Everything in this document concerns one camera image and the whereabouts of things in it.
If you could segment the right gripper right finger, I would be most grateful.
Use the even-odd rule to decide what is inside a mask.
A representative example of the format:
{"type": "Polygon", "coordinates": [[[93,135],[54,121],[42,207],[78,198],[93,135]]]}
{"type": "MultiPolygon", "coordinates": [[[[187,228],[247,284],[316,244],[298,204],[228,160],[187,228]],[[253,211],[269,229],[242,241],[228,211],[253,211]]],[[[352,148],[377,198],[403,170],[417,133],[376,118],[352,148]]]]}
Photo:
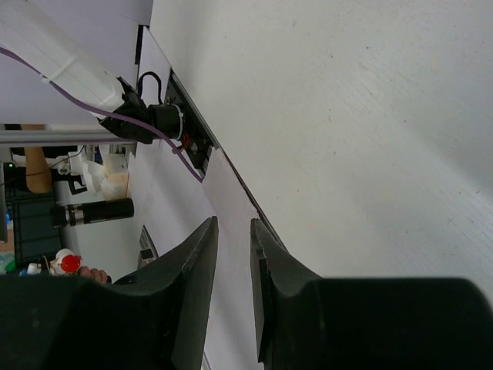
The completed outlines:
{"type": "Polygon", "coordinates": [[[250,224],[267,369],[490,369],[492,308],[461,278],[323,278],[250,224]]]}

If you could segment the person hand in background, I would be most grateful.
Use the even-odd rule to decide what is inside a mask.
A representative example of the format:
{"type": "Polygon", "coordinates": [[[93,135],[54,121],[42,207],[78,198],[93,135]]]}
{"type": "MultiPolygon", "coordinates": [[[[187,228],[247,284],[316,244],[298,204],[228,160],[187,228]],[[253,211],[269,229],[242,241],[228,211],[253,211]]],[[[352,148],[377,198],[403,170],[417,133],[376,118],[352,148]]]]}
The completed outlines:
{"type": "Polygon", "coordinates": [[[81,277],[91,278],[101,284],[110,284],[112,282],[111,277],[104,270],[97,268],[83,266],[79,269],[78,274],[81,277]]]}

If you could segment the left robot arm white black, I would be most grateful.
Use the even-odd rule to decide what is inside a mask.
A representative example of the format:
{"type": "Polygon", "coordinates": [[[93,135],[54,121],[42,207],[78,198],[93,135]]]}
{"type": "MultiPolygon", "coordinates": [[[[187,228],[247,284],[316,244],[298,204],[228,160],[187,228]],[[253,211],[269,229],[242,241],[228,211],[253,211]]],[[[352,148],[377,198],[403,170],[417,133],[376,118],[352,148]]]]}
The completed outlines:
{"type": "Polygon", "coordinates": [[[146,105],[141,86],[133,88],[109,72],[29,1],[1,3],[1,52],[34,70],[120,139],[149,144],[179,141],[185,133],[179,106],[146,105]]]}

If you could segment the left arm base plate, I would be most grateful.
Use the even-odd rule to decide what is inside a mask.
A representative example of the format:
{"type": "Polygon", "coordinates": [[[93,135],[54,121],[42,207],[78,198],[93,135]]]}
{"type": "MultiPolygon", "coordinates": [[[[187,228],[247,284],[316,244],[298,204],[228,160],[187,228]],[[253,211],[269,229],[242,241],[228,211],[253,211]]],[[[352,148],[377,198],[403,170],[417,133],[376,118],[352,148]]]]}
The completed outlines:
{"type": "Polygon", "coordinates": [[[179,151],[190,162],[193,169],[204,178],[213,151],[220,145],[173,70],[169,76],[164,103],[178,106],[184,114],[184,134],[179,141],[179,151]]]}

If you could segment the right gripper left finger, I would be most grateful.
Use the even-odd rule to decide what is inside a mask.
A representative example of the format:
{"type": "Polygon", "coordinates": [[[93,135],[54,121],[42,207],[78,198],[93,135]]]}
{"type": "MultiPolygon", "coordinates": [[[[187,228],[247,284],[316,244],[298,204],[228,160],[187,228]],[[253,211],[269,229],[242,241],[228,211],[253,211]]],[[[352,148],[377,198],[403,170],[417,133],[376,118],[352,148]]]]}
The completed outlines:
{"type": "Polygon", "coordinates": [[[198,369],[216,270],[218,220],[111,284],[1,278],[3,369],[198,369]]]}

